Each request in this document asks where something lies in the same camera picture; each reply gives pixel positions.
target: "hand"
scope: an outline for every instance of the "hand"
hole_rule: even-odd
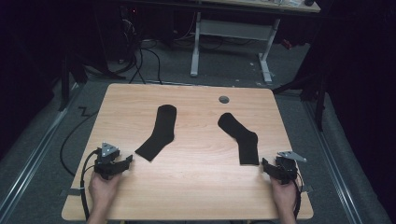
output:
[[[117,194],[120,179],[121,174],[114,175],[110,180],[105,180],[96,172],[92,172],[89,191],[93,200],[93,207],[88,223],[105,222],[107,212]]]
[[[271,177],[271,184],[273,187],[273,196],[279,213],[280,223],[296,223],[293,214],[293,210],[296,205],[296,187],[293,182],[290,181],[288,184],[281,185],[277,179]]]

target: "wrist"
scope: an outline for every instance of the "wrist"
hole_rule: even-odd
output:
[[[103,203],[95,204],[91,210],[88,223],[89,224],[105,223],[107,212],[108,212],[108,207],[106,204]]]
[[[279,219],[281,224],[295,224],[296,219],[292,209],[289,208],[278,208]]]

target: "desk leg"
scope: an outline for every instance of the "desk leg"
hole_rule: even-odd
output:
[[[262,75],[264,77],[264,81],[266,84],[272,84],[271,74],[270,74],[270,70],[268,69],[268,64],[267,64],[267,57],[270,52],[272,43],[274,42],[274,38],[275,38],[277,27],[279,26],[279,23],[280,23],[280,19],[276,19],[274,22],[273,28],[271,30],[270,36],[268,38],[265,52],[259,54],[260,65],[262,66]]]
[[[192,77],[198,76],[200,32],[201,32],[201,12],[197,12],[197,22],[195,23],[195,44],[194,44],[194,52],[192,53],[191,72],[190,72],[190,75]]]

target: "black cable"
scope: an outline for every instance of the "black cable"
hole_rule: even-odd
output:
[[[133,51],[135,49],[137,49],[137,44],[139,43],[139,39],[140,39],[141,35],[143,34],[141,29],[134,28],[134,24],[131,21],[129,21],[127,19],[122,19],[122,21],[127,22],[129,24],[129,27],[126,31],[124,31],[124,34],[126,35],[126,42],[127,42],[126,43],[126,50],[127,50],[126,53],[127,53],[127,55],[132,54],[132,56],[131,56],[130,61],[128,62],[128,64],[125,67],[121,68],[120,70],[116,70],[116,71],[112,72],[115,75],[119,75],[121,73],[127,72],[135,66],[136,58],[134,56]],[[95,75],[95,76],[104,76],[105,75],[103,73],[92,71],[91,69],[89,69],[87,67],[85,67],[85,71],[92,75]]]
[[[140,46],[142,46],[143,42],[150,42],[150,41],[154,41],[154,44],[153,44],[152,46],[145,47],[145,48],[141,48],[141,49],[153,49],[153,48],[157,47],[158,41],[157,41],[157,40],[154,40],[154,39],[151,39],[151,40],[143,40],[143,41],[141,41]]]
[[[194,44],[194,40],[189,40],[190,38],[192,38],[192,37],[194,37],[194,36],[190,36],[189,38],[185,38],[185,39],[182,39],[182,40],[175,40],[174,41],[174,43],[176,44],[176,45],[179,45],[179,46],[181,46],[181,47],[189,47],[189,46],[192,46],[193,44]],[[189,44],[180,44],[180,43],[178,43],[178,42],[189,42]]]
[[[88,205],[87,205],[87,197],[85,195],[85,183],[84,183],[84,175],[87,172],[86,169],[87,167],[87,163],[90,160],[91,156],[93,156],[94,154],[98,154],[100,153],[101,148],[97,148],[95,151],[91,152],[90,155],[87,157],[87,159],[84,162],[84,166],[82,167],[82,172],[81,172],[81,179],[79,181],[79,191],[81,193],[81,203],[82,203],[82,207],[84,209],[84,214],[85,214],[85,218],[88,220],[88,218],[90,217],[90,210],[88,209]]]
[[[139,48],[139,52],[140,52],[140,65],[136,66],[136,72],[134,72],[134,75],[131,77],[131,80],[129,81],[129,84],[131,84],[134,81],[134,78],[136,77],[137,74],[139,74],[139,76],[142,79],[143,83],[146,84],[145,79],[143,79],[142,75],[140,74],[140,68],[142,67],[142,64],[143,64],[143,53],[142,53],[142,49],[141,48]]]
[[[299,176],[300,182],[301,182],[300,192],[303,192],[303,185],[304,185],[303,178],[301,177],[301,175],[299,173],[297,173],[297,175]]]
[[[64,142],[62,143],[61,146],[61,151],[60,151],[60,159],[61,159],[61,164],[64,167],[64,169],[66,170],[67,173],[69,173],[72,176],[75,176],[76,174],[73,173],[72,171],[70,171],[70,169],[66,166],[66,164],[64,163],[64,146],[66,145],[67,140],[70,138],[70,136],[79,128],[79,126],[81,126],[85,121],[87,121],[88,119],[92,118],[94,115],[96,115],[99,112],[93,112],[91,115],[89,115],[87,118],[85,118],[82,122],[80,122],[73,130],[72,132],[70,132],[66,138],[64,139]]]
[[[255,42],[257,42],[257,41],[258,41],[258,40],[249,39],[249,40],[247,40],[246,42],[238,43],[238,42],[234,42],[234,41],[230,41],[230,40],[224,39],[224,42],[225,42],[225,43],[234,44],[234,45],[240,45],[240,46],[244,46],[244,45],[247,45],[247,44],[250,44],[250,43],[255,43]]]
[[[286,175],[288,176],[288,178],[293,182],[294,187],[296,188],[296,206],[294,207],[294,217],[297,219],[298,213],[300,212],[300,206],[301,206],[301,193],[303,192],[303,183],[301,186],[301,189],[298,188],[298,185],[296,183],[296,180],[293,179],[290,174],[288,173],[288,171],[286,170],[286,168],[283,166],[282,163],[280,163],[280,166],[283,168],[283,170],[285,171]]]
[[[154,51],[152,51],[150,49],[143,49],[143,50],[149,51],[152,54],[154,54],[155,57],[157,57],[157,60],[158,60],[158,74],[157,74],[157,78],[158,78],[158,81],[160,81],[160,84],[162,85],[163,82],[161,81],[161,77],[160,77],[160,69],[161,69],[160,57],[158,57],[158,54],[156,54]]]
[[[214,48],[207,48],[207,47],[204,47],[203,45],[199,45],[202,49],[212,49],[212,50],[214,50],[214,49],[218,49],[218,48],[220,48],[222,45],[223,45],[223,43],[224,43],[224,38],[222,38],[221,36],[219,37],[219,40],[220,40],[220,43],[217,45],[217,46],[215,46]]]
[[[191,25],[190,25],[190,28],[189,28],[189,30],[187,31],[187,33],[184,34],[181,38],[174,39],[174,41],[183,40],[183,39],[186,39],[186,38],[190,38],[190,37],[192,37],[192,36],[195,36],[195,35],[190,35],[190,36],[187,36],[187,35],[188,35],[188,34],[191,32],[191,30],[192,30],[192,26],[194,25],[196,14],[197,14],[197,13],[194,12],[194,14],[192,15]]]

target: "black sock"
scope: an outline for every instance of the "black sock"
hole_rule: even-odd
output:
[[[174,138],[174,129],[177,110],[172,105],[158,107],[154,130],[148,140],[135,153],[148,161],[152,161],[158,153]]]
[[[240,164],[259,165],[259,154],[257,151],[259,138],[257,134],[245,128],[230,113],[221,115],[218,125],[224,132],[236,139],[239,147]]]

